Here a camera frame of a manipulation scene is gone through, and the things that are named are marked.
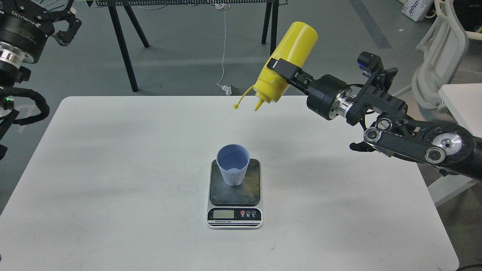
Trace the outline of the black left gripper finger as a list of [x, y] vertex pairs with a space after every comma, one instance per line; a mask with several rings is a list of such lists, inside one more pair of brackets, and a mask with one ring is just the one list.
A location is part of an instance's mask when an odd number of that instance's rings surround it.
[[41, 6], [34, 12], [38, 29], [48, 38], [52, 37], [59, 45], [67, 46], [73, 41], [82, 24], [73, 8], [74, 0], [68, 0], [63, 9], [46, 9]]

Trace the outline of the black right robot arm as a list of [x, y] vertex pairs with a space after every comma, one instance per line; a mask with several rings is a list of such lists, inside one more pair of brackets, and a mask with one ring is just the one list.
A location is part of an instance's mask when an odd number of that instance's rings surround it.
[[407, 114], [407, 104], [388, 93], [396, 68], [384, 69], [379, 56], [362, 52], [358, 65], [368, 78], [360, 91], [342, 80], [324, 75], [314, 79], [284, 59], [271, 58], [267, 68], [282, 82], [307, 96], [307, 107], [321, 117], [337, 116], [349, 125], [363, 127], [363, 142], [352, 144], [359, 152], [379, 151], [405, 161], [428, 164], [441, 175], [463, 175], [481, 180], [481, 138], [451, 122], [415, 120]]

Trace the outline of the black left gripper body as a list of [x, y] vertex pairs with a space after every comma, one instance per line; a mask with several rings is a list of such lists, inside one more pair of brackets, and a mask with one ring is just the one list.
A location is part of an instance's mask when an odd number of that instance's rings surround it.
[[41, 21], [43, 10], [1, 10], [1, 42], [19, 48], [26, 54], [26, 63], [37, 63], [53, 22]]

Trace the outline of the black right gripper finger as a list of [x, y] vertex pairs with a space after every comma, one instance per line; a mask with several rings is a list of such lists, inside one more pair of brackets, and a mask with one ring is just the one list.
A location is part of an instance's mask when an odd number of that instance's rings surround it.
[[281, 76], [290, 86], [294, 87], [302, 93], [309, 92], [309, 84], [313, 81], [313, 77], [307, 72], [282, 58], [276, 60], [270, 58], [267, 62], [267, 68]]

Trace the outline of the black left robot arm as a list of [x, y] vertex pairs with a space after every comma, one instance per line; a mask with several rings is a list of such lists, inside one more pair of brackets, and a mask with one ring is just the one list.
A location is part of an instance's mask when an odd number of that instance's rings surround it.
[[[1, 137], [12, 125], [31, 125], [46, 119], [50, 113], [45, 98], [32, 89], [18, 88], [15, 84], [26, 82], [31, 71], [23, 64], [37, 63], [48, 38], [61, 46], [74, 39], [82, 22], [68, 0], [62, 10], [47, 10], [34, 0], [2, 0], [0, 7], [0, 98]], [[18, 118], [14, 97], [31, 99], [39, 112], [26, 118]]]

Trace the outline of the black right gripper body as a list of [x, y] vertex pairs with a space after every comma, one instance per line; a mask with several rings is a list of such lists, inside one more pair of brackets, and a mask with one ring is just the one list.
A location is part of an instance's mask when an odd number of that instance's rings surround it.
[[336, 97], [347, 88], [348, 84], [332, 75], [315, 79], [308, 83], [307, 107], [322, 118], [332, 120], [336, 117]]

